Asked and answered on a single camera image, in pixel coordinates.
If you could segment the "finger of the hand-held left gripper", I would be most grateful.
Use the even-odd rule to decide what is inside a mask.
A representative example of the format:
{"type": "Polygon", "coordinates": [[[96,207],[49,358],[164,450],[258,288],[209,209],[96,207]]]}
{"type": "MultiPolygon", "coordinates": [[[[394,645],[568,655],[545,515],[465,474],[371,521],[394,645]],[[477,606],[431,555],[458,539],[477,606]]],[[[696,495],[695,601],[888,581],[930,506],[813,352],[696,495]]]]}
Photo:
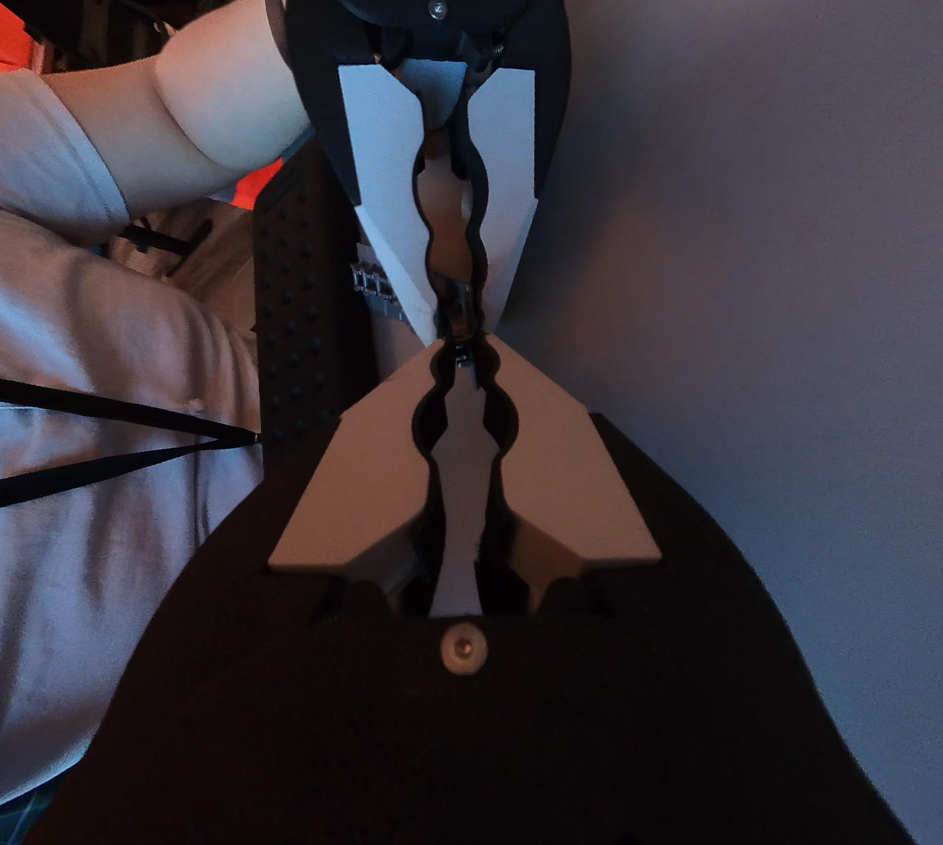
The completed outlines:
{"type": "Polygon", "coordinates": [[[337,72],[360,194],[356,213],[409,324],[428,346],[437,338],[438,297],[414,176],[426,131],[422,101],[433,126],[441,125],[457,100],[457,64],[406,62],[400,70],[405,82],[378,63],[337,72]]]}
{"type": "Polygon", "coordinates": [[[446,68],[442,119],[442,274],[480,294],[483,328],[497,331],[537,207],[534,191],[535,74],[499,70],[487,79],[446,68]],[[479,179],[457,176],[458,139],[470,124],[479,179]]]}

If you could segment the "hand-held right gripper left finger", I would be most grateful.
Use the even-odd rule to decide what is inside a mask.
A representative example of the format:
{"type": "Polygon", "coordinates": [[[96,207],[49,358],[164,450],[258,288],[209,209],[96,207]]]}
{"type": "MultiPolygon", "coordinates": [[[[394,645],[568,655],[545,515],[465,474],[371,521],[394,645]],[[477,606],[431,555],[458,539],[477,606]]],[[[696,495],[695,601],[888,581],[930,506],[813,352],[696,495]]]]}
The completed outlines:
{"type": "Polygon", "coordinates": [[[447,429],[448,391],[450,343],[437,340],[347,409],[270,569],[371,581],[386,593],[417,579],[431,596],[445,545],[432,451],[447,429]]]}

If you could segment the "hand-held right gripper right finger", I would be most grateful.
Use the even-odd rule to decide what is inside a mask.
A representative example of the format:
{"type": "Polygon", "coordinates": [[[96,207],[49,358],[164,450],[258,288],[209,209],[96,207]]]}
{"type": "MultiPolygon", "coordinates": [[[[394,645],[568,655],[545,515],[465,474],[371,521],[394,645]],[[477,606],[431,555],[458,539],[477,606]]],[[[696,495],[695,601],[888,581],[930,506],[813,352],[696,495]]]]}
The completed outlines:
{"type": "Polygon", "coordinates": [[[586,408],[492,334],[475,349],[498,445],[475,577],[484,610],[534,610],[560,578],[653,565],[651,532],[586,408]]]}

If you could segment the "small black track link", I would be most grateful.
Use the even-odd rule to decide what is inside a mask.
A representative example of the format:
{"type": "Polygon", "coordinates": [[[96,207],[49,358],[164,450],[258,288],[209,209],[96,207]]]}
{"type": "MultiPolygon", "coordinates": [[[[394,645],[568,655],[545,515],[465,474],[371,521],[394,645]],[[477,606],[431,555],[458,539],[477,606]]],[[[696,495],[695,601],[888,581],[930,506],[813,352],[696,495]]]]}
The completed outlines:
{"type": "Polygon", "coordinates": [[[478,331],[472,334],[454,336],[450,339],[457,369],[464,370],[471,377],[472,387],[480,390],[487,383],[489,361],[486,336],[478,331]]]}

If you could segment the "grey desk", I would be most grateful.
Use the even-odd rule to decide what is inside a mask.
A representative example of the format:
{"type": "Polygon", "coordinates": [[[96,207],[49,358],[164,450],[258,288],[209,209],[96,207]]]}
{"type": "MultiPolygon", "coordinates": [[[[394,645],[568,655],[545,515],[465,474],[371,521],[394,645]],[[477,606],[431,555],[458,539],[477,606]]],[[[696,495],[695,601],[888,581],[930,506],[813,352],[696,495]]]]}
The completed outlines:
{"type": "Polygon", "coordinates": [[[734,540],[941,843],[941,0],[567,0],[498,328],[734,540]]]}

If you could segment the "orange object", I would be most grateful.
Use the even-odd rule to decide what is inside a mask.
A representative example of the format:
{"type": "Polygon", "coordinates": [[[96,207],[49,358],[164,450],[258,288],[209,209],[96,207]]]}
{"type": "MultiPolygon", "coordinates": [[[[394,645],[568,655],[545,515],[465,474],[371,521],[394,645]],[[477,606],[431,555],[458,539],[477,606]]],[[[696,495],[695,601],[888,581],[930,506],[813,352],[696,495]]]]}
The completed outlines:
{"type": "MultiPolygon", "coordinates": [[[[44,41],[36,41],[24,21],[5,6],[1,6],[1,73],[30,69],[45,73],[53,69],[54,49],[44,41]]],[[[252,210],[256,198],[282,167],[283,160],[254,171],[237,184],[211,196],[212,199],[252,210]]]]}

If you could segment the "black perforated panel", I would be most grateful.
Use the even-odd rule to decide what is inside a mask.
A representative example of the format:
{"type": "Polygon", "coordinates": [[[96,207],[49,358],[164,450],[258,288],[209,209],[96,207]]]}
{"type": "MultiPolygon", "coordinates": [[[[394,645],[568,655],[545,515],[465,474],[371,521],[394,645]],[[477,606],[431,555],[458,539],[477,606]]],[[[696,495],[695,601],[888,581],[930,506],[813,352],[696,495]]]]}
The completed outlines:
{"type": "Polygon", "coordinates": [[[377,386],[371,316],[352,265],[360,224],[320,141],[275,173],[253,210],[253,278],[266,474],[336,427],[377,386]]]}

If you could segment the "person's light shirt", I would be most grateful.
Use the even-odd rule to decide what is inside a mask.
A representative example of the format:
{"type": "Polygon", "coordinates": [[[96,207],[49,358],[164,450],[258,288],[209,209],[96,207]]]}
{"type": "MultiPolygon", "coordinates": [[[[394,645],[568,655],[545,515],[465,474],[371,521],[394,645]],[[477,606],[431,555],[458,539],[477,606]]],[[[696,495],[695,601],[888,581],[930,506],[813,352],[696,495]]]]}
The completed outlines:
{"type": "MultiPolygon", "coordinates": [[[[173,258],[128,241],[97,151],[46,83],[2,75],[2,379],[258,429],[252,217],[152,214],[208,238],[173,258]]],[[[2,803],[85,753],[171,583],[261,479],[259,448],[188,454],[2,509],[2,803]]]]}

